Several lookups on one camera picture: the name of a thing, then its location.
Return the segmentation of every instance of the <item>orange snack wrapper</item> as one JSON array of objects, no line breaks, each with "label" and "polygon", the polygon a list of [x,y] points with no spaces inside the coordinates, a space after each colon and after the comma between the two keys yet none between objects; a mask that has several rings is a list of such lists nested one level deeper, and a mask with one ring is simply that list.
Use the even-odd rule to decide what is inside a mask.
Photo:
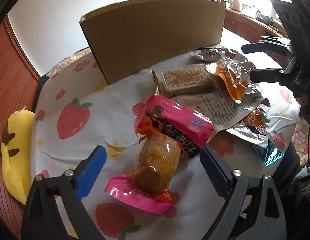
[{"label": "orange snack wrapper", "polygon": [[206,70],[212,74],[220,76],[231,98],[238,104],[242,102],[243,94],[250,93],[253,87],[249,74],[255,65],[246,61],[245,57],[235,56],[233,60],[217,61],[206,66]]}]

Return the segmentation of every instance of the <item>bedsheet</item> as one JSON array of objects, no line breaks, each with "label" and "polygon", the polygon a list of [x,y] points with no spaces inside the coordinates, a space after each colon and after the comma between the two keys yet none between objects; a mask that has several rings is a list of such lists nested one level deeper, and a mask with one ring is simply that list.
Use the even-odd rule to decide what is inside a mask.
[{"label": "bedsheet", "polygon": [[[197,62],[185,53],[110,86],[92,53],[62,68],[46,82],[39,97],[32,134],[31,175],[60,176],[87,158],[96,145],[102,145],[107,150],[106,164],[82,203],[106,239],[201,239],[224,199],[215,192],[199,157],[181,158],[169,186],[174,206],[163,215],[146,213],[104,193],[110,178],[138,165],[141,146],[133,124],[156,89],[151,69]],[[285,150],[294,132],[299,105],[292,93],[277,83],[259,86],[273,106],[262,106],[274,122],[268,135],[283,144],[280,147]],[[289,125],[281,127],[283,118]],[[66,125],[67,119],[72,125]],[[231,168],[240,169],[247,176],[272,174],[280,162],[266,167],[248,142],[224,131],[210,145]],[[61,198],[57,197],[56,202],[68,233],[76,236]]]},{"label": "bedsheet", "polygon": [[[64,58],[58,62],[48,73],[48,76],[57,74],[62,68],[68,66],[70,63],[80,59],[86,54],[91,53],[90,48],[83,49],[79,52],[72,54],[69,57]],[[305,166],[308,160],[307,151],[309,152],[310,158],[310,140],[308,142],[308,131],[310,125],[308,122],[303,120],[300,116],[297,118],[296,127],[292,136],[292,143],[296,149],[296,153],[301,159],[301,166]]]}]

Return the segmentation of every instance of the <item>plastic food pouch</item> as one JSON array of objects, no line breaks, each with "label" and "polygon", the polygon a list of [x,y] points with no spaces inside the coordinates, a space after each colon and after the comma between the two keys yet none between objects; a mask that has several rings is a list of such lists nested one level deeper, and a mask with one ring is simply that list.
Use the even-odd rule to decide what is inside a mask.
[{"label": "plastic food pouch", "polygon": [[251,147],[268,167],[284,156],[284,153],[280,152],[270,140],[268,140],[268,146],[266,148],[262,148],[256,144],[251,144]]},{"label": "plastic food pouch", "polygon": [[218,46],[198,49],[189,53],[197,59],[216,62],[232,60],[238,52],[234,49],[226,49],[223,46]]},{"label": "plastic food pouch", "polygon": [[226,90],[223,80],[208,71],[203,64],[188,65],[173,70],[162,70],[159,76],[152,71],[158,95],[166,98]]},{"label": "plastic food pouch", "polygon": [[182,145],[189,158],[206,145],[212,130],[212,122],[201,113],[157,95],[147,99],[136,127],[136,133],[144,135],[140,140],[153,131],[168,135]]},{"label": "plastic food pouch", "polygon": [[257,108],[226,131],[243,140],[266,148],[268,146],[268,138],[266,136],[265,124],[269,121],[266,113],[261,108]]},{"label": "plastic food pouch", "polygon": [[227,87],[231,98],[238,104],[241,103],[244,93],[252,89],[249,74],[256,69],[255,65],[237,53],[233,60],[217,61],[206,66],[206,70],[220,76]]},{"label": "plastic food pouch", "polygon": [[244,94],[240,104],[237,104],[226,91],[200,95],[183,95],[174,97],[171,100],[204,114],[212,121],[214,130],[211,132],[208,141],[219,131],[236,125],[261,103],[270,106],[268,99],[263,98],[257,88],[253,88],[251,93]]},{"label": "plastic food pouch", "polygon": [[168,184],[175,174],[182,146],[152,132],[139,155],[138,169],[109,180],[105,192],[130,206],[162,214],[172,206]]}]

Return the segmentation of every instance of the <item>yellow banana plush toy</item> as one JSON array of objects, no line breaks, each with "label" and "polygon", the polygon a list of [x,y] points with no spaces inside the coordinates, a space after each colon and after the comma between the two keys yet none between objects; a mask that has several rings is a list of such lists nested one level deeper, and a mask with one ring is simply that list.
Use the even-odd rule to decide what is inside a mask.
[{"label": "yellow banana plush toy", "polygon": [[2,131],[2,177],[9,193],[22,204],[31,186],[30,141],[34,123],[33,112],[13,113]]}]

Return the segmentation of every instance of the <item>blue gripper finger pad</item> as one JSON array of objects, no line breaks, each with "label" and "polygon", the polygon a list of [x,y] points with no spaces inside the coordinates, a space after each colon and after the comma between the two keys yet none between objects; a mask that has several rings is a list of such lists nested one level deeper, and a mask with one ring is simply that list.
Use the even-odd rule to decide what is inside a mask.
[{"label": "blue gripper finger pad", "polygon": [[[217,194],[225,200],[228,200],[231,195],[231,169],[225,161],[221,159],[218,159],[217,161],[216,158],[218,157],[210,147],[206,146],[201,149],[199,159],[210,181],[212,182]],[[221,166],[226,169],[225,172],[229,172],[229,176],[224,173]]]},{"label": "blue gripper finger pad", "polygon": [[106,149],[100,147],[90,160],[82,174],[77,180],[76,197],[80,201],[89,195],[93,185],[106,162]]}]

